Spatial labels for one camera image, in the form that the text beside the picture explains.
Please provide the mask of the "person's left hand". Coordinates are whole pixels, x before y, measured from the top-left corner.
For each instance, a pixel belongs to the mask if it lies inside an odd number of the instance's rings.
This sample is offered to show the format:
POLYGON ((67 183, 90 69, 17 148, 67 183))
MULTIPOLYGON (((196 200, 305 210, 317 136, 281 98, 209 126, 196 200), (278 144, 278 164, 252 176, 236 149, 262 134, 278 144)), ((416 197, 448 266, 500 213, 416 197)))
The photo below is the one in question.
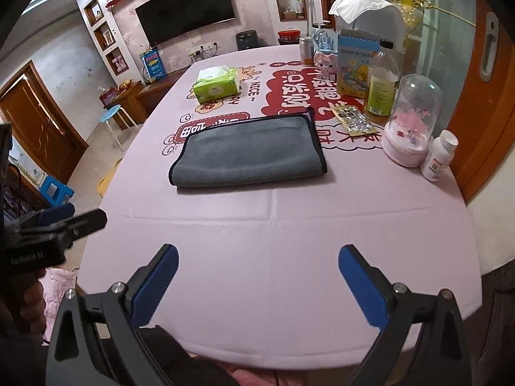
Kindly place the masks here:
POLYGON ((44 288, 40 281, 45 274, 46 270, 41 269, 15 278, 14 308, 11 314, 15 326, 24 334, 39 335, 45 331, 44 288))

